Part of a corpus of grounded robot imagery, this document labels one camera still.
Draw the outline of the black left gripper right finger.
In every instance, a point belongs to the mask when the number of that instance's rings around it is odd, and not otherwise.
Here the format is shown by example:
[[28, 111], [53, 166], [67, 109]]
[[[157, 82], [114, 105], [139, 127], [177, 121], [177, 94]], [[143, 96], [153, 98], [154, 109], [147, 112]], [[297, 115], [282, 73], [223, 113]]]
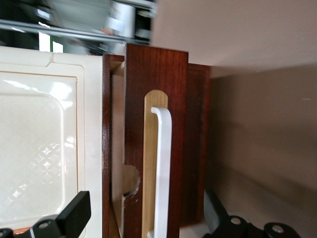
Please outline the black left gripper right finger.
[[230, 215], [212, 189], [204, 191], [204, 217], [209, 229], [205, 238], [298, 238], [299, 234], [283, 223], [267, 223], [261, 230], [238, 215]]

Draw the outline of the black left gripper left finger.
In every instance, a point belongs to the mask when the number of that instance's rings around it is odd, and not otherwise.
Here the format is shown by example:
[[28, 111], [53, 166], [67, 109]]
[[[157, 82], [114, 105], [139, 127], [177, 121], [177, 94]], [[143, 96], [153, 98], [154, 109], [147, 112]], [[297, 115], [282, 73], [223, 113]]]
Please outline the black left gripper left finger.
[[0, 230], [2, 238], [78, 238], [91, 217], [90, 192], [79, 192], [56, 216], [47, 216], [30, 229], [14, 234], [10, 228]]

